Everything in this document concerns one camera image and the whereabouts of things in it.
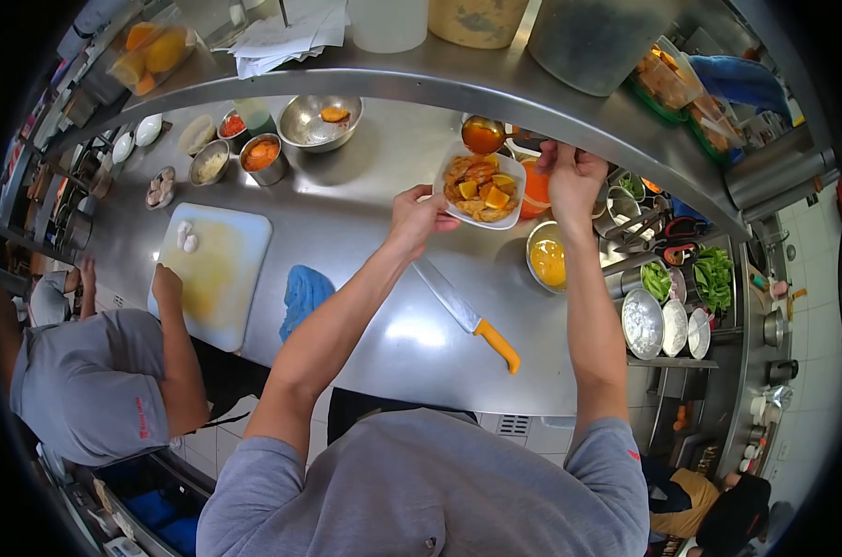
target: green tray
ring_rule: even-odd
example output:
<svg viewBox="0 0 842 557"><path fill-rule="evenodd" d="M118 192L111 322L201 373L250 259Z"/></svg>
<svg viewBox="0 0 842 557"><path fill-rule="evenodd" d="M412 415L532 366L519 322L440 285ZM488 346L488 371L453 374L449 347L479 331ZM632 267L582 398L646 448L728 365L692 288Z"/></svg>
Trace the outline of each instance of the green tray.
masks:
<svg viewBox="0 0 842 557"><path fill-rule="evenodd" d="M730 166L730 156L727 155L727 153L721 154L715 150L715 147L713 147L711 142L709 142L709 140L706 139L703 130L700 129L699 124L696 123L696 120L694 120L694 118L691 117L687 120L687 127L690 128L690 130L694 134L694 137L700 143L700 146L703 147L703 150L705 150L706 154L708 154L713 161L717 162L722 167Z"/></svg>
<svg viewBox="0 0 842 557"><path fill-rule="evenodd" d="M689 119L690 114L689 112L687 112L687 109L681 109L676 112L669 112L668 110L662 108L661 105L657 103L653 99L653 97L648 95L639 84L635 83L635 80L632 79L631 76L628 76L625 79L625 84L629 89L634 91L635 95L638 95L638 98L644 101L644 104L649 106L653 112L669 120L670 122L672 122L672 124L681 124L683 122L687 122L687 120Z"/></svg>

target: gray t-shirt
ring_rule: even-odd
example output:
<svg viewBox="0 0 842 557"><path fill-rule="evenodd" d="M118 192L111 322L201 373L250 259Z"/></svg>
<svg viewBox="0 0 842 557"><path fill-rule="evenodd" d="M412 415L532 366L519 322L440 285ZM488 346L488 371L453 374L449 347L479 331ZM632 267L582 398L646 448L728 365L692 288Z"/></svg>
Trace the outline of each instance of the gray t-shirt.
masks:
<svg viewBox="0 0 842 557"><path fill-rule="evenodd" d="M141 309L25 329L9 405L71 462L98 466L170 441L160 323Z"/></svg>
<svg viewBox="0 0 842 557"><path fill-rule="evenodd" d="M70 317L70 302L65 298L67 277L67 271L53 271L37 281L30 297L31 315L36 327L62 323Z"/></svg>
<svg viewBox="0 0 842 557"><path fill-rule="evenodd" d="M566 470L430 409L373 415L303 460L238 444L198 522L197 554L639 557L649 517L627 422L595 421Z"/></svg>

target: yellow knife handle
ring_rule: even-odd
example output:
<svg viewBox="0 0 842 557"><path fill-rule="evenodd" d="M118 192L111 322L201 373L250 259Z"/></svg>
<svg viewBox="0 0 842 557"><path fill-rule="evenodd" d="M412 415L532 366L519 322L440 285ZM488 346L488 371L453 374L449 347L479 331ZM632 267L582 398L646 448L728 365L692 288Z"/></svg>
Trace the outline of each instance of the yellow knife handle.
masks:
<svg viewBox="0 0 842 557"><path fill-rule="evenodd" d="M481 334L482 338L489 342L490 346L492 346L496 352L507 360L507 368L511 371L511 375L517 373L517 370L520 369L520 356L517 354L516 350L508 344L507 340L504 340L501 333L495 330L488 321L481 319L480 324L477 325L476 330L473 332L473 336L479 334Z"/></svg>

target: chef's knife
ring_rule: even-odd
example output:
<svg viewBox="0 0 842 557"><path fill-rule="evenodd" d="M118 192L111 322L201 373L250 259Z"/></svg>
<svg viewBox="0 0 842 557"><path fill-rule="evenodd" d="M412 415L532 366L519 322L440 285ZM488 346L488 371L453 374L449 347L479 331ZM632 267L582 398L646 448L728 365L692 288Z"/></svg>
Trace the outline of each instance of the chef's knife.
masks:
<svg viewBox="0 0 842 557"><path fill-rule="evenodd" d="M427 283L427 286L430 287L433 294L439 298L442 305L446 306L452 317L458 321L461 328L470 332L473 336L481 334L495 351L507 360L507 367L511 374L517 373L517 369L520 367L520 357L516 351L488 321L473 311L467 300L461 297L461 294L455 290L455 287L446 280L442 273L439 273L433 263L421 256L412 265L424 279L424 282Z"/></svg>

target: white cutting board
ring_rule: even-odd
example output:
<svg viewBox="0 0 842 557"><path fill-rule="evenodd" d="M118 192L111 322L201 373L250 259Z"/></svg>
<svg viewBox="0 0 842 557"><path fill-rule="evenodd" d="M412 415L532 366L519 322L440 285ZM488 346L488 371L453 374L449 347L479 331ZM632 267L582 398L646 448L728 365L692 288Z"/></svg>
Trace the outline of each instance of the white cutting board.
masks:
<svg viewBox="0 0 842 557"><path fill-rule="evenodd" d="M198 236L198 249L192 253L176 246L176 228L182 220L192 223L192 233ZM183 281L183 315L189 334L226 352L241 349L271 237L272 225L260 215L192 203L176 207L158 262ZM159 318L151 289L148 310Z"/></svg>

